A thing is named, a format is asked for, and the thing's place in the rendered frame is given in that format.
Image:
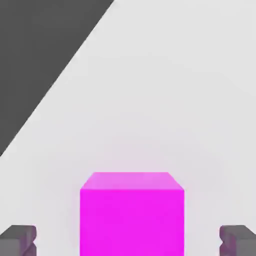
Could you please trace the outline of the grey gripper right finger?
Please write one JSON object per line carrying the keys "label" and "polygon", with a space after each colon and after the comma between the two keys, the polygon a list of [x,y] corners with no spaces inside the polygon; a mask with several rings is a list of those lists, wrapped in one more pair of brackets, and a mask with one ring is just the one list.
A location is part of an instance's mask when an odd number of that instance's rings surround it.
{"label": "grey gripper right finger", "polygon": [[256,256],[256,234],[245,225],[222,225],[219,256]]}

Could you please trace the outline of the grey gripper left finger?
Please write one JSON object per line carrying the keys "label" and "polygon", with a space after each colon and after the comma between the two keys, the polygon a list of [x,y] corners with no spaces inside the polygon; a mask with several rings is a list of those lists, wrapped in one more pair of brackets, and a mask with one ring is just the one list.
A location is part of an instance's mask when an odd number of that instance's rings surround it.
{"label": "grey gripper left finger", "polygon": [[34,225],[11,225],[0,235],[0,256],[37,256]]}

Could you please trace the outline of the small magenta cube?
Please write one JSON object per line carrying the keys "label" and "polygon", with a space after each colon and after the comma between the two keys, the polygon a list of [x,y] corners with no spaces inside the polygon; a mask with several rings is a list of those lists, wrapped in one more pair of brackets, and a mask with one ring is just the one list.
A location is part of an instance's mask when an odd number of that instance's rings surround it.
{"label": "small magenta cube", "polygon": [[80,189],[79,256],[185,256],[185,192],[167,172],[94,172]]}

